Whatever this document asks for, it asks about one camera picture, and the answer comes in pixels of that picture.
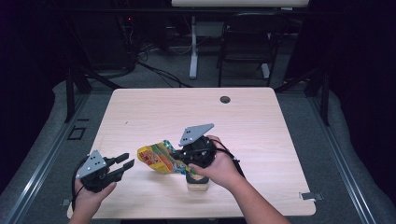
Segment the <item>small wooden block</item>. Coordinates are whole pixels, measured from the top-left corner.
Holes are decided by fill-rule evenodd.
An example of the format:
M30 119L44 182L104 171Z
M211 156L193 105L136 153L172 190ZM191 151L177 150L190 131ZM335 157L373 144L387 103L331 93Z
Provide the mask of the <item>small wooden block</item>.
M208 184L189 184L187 183L187 189L191 191L207 191L209 189Z

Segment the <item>cable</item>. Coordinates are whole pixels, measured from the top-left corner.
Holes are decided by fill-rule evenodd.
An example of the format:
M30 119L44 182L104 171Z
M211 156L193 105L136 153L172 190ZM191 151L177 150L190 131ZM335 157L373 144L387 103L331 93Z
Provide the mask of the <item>cable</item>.
M170 84L165 80L165 78L168 78L168 79L170 79L170 80L172 80L172 81L175 81L176 83L178 83L178 86L179 86L180 88L181 88L182 86L192 88L191 85L181 82L180 79L178 79L178 77L176 77L175 75L172 75L172 74L170 74L170 73L168 73L168 72L165 72L165 71L163 71L163 70L161 70L161 69L151 67L151 66L149 66L149 65L147 65L147 64L145 64L145 63L137 62L137 64L140 64L140 65L142 65L143 67L147 68L148 70L157 73L157 74L163 79L163 81L166 82L166 84L168 84L169 87L171 87L171 88L173 88L173 86L170 85Z
M235 168L236 168L236 170L238 171L238 173L242 176L242 177L245 177L245 175L244 175L244 172L242 171L242 168L241 168L241 166L239 165L239 162L240 162L240 160L238 160L234 155L233 155L233 153L231 153L230 152L230 150L226 147L226 146L224 146L220 141L218 141L218 140L216 140L216 139L211 139L213 142L217 142L217 143L219 143L222 147L224 147L224 149L223 148L216 148L216 150L217 151L221 151L221 152L224 152L225 154L227 154L228 156L230 156L231 157L231 160L233 161L233 165L235 166Z
M201 40L199 43L197 43L197 46L199 46L202 43L204 43L207 39L210 39L210 37L207 37L207 36L204 37L203 40ZM181 49L181 48L188 48L188 49L183 51L183 52L177 52L175 50L175 49ZM182 54L188 53L192 49L192 45L189 45L189 46L171 46L171 47L169 47L169 49L171 49L175 54L182 55Z
M132 67L128 67L128 68L123 68L118 73L111 74L111 75L104 75L104 73L101 74L101 71L94 71L94 72L99 74L101 77L105 77L107 79L112 79L112 78L116 78L116 77L124 77L124 76L130 74L132 71L133 71Z
M78 165L76 166L74 172L73 172L73 177L72 177L72 209L74 211L75 207L76 207L76 198L79 194L79 192L84 188L84 186L81 187L81 189L78 190L77 194L76 194L76 189L75 189L75 182L76 182L76 175L78 172L78 169L81 167L82 164L84 164L84 162L89 158L90 156L88 155L86 158L82 159Z

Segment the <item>black curtain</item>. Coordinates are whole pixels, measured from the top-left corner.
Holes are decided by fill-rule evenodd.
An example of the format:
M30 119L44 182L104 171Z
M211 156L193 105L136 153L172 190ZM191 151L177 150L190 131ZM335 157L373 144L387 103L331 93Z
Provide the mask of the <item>black curtain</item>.
M0 163L3 191L19 169L47 121L52 88L65 79L69 60L63 49L84 55L71 44L57 17L40 9L44 2L0 3ZM59 28L55 34L53 28Z
M326 69L331 90L341 101L351 143L375 183L396 204L395 5L313 0L311 9L346 15L305 21L286 77L301 76L331 56Z

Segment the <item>chair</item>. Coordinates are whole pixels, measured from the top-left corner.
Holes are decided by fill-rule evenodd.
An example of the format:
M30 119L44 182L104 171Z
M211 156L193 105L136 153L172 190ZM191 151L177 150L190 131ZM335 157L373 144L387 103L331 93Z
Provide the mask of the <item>chair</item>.
M238 13L224 22L218 58L219 87L223 62L271 64L267 86L276 62L278 43L288 29L288 19L278 14Z

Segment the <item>black strap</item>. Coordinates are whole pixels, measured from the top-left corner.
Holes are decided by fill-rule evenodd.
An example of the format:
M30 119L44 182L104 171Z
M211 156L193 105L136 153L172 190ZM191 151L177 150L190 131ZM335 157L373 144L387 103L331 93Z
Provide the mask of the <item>black strap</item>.
M229 155L229 156L231 157L231 160L233 160L233 165L235 166L235 168L236 168L236 170L238 171L238 173L239 173L241 176L245 177L244 172L242 171L242 168L241 168L241 166L239 165L239 160L233 155L233 153L230 152L230 150L228 150L228 149L223 149L223 148L217 148L217 151L222 151L222 152L224 152L225 154Z
M76 166L74 172L73 172L73 177L72 177L72 209L74 211L75 207L76 207L76 198L79 194L79 192L84 188L84 185L82 186L81 189L79 189L79 191L76 193L75 190L75 182L76 182L76 175L77 175L77 171L78 169L84 164L84 162L89 158L90 156L86 156L84 159L82 159L78 165Z

